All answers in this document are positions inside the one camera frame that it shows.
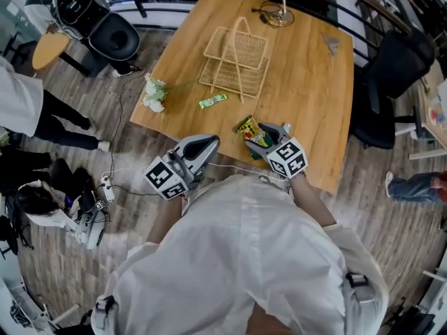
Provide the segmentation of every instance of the lamp base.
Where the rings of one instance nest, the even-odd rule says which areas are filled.
[[[268,23],[274,27],[286,27],[292,25],[295,17],[290,10],[284,10],[280,5],[266,5],[263,7]]]

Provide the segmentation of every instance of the small round table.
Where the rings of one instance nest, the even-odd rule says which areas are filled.
[[[74,67],[83,75],[90,75],[90,71],[78,61],[65,53],[70,38],[63,33],[46,33],[41,36],[33,54],[33,67],[40,70],[51,64],[57,57]]]

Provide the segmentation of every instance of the wooden floor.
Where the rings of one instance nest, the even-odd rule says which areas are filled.
[[[141,53],[138,64],[151,71],[171,32],[158,30],[140,31]],[[72,46],[74,57],[82,53],[80,46]],[[120,115],[118,95],[122,92],[124,112],[114,145],[114,184],[131,188],[134,192],[148,193],[150,187],[142,179],[142,172],[151,160],[163,154],[175,143],[154,131],[129,122],[129,117],[145,84],[135,75],[115,79],[110,68],[98,78],[83,78],[63,61],[58,61],[38,73],[45,88],[83,114],[92,116],[98,134],[111,140]],[[413,105],[413,91],[399,99],[398,111]],[[437,145],[414,142],[408,135],[397,138],[393,150],[364,150],[357,140],[348,141],[344,170],[336,195],[321,193],[339,222],[356,229],[366,247],[379,262],[386,283],[390,288],[390,305],[407,297],[407,304],[417,302],[423,295],[429,279],[422,270],[434,270],[446,247],[446,236],[438,229],[442,207],[431,204],[397,204],[388,199],[383,179],[388,169],[403,177],[416,172],[447,170],[447,158],[438,157],[409,161],[408,153],[434,149]],[[40,140],[26,140],[30,151],[57,150],[74,170],[86,168],[99,180],[110,169],[110,154],[60,147]],[[219,163],[235,163],[229,158],[217,158]],[[234,169],[209,166],[207,182],[224,179]],[[22,274],[30,291],[48,305],[50,313],[57,316],[74,303],[81,310],[71,317],[71,323],[91,309],[105,287],[108,274],[126,258],[127,251],[143,243],[162,201],[157,196],[140,197],[115,189],[117,199],[109,205],[111,222],[98,249],[87,251],[60,229],[31,226],[34,251],[20,249]]]

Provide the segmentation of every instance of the shoe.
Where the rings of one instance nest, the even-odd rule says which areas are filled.
[[[133,71],[131,70],[129,73],[125,73],[123,75],[120,75],[117,70],[113,70],[112,75],[115,78],[120,78],[120,77],[124,77],[125,75],[130,75],[132,72]]]
[[[388,187],[391,183],[391,181],[394,179],[394,174],[389,170],[386,172],[386,176],[385,176],[385,191],[386,191],[386,195],[390,198],[390,191],[388,190]]]
[[[89,117],[88,115],[83,115],[84,118],[87,118],[89,120],[90,123],[90,128],[88,128],[87,130],[91,133],[91,134],[95,134],[96,133],[96,124],[93,121],[93,119],[91,117]]]
[[[98,150],[101,151],[110,151],[110,142],[105,142],[104,140],[100,140],[98,142]]]

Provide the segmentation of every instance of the wicker basket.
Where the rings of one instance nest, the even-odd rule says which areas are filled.
[[[269,59],[264,58],[261,68],[252,70],[248,68],[240,69],[240,78],[242,85],[242,97],[259,98],[264,85],[265,74],[268,69]],[[208,59],[199,82],[208,86],[213,86],[214,72],[219,65],[219,60]],[[237,70],[234,64],[223,62],[217,79],[214,81],[216,88],[225,89],[235,93],[241,93],[240,85],[237,81]]]
[[[245,22],[248,33],[238,31],[241,22]],[[239,17],[233,28],[218,27],[208,43],[204,55],[208,61],[199,82],[226,89],[244,96],[259,98],[269,59],[265,57],[268,40],[251,35],[245,17]]]
[[[239,66],[258,70],[265,56],[267,48],[267,39],[252,36],[247,25],[248,33],[242,31],[235,31],[233,38],[235,39],[235,48],[237,53],[237,60]],[[206,57],[211,59],[222,59],[225,62],[235,63],[235,54],[233,48],[226,48],[228,39],[232,38],[233,30],[218,27],[213,33],[208,46],[203,53]]]

